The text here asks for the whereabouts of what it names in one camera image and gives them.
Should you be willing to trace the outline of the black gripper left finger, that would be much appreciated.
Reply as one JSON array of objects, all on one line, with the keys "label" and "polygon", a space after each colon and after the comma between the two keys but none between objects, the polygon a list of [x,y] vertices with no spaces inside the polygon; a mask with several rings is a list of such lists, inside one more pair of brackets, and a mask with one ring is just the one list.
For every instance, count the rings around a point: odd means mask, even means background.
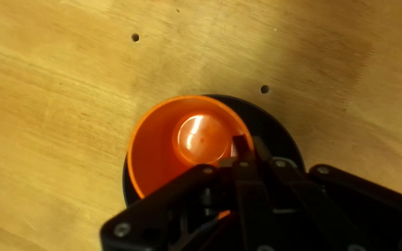
[{"label": "black gripper left finger", "polygon": [[236,136],[234,138],[234,147],[236,151],[235,155],[236,162],[250,162],[253,159],[253,151],[245,136]]}]

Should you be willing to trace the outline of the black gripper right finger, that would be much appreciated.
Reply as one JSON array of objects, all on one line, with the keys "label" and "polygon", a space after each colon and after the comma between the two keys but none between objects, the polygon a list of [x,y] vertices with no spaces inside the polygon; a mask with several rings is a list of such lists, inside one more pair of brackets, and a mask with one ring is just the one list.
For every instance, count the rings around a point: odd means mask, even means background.
[{"label": "black gripper right finger", "polygon": [[253,141],[255,141],[256,155],[263,162],[270,162],[273,159],[273,154],[267,148],[266,142],[260,137],[255,137]]}]

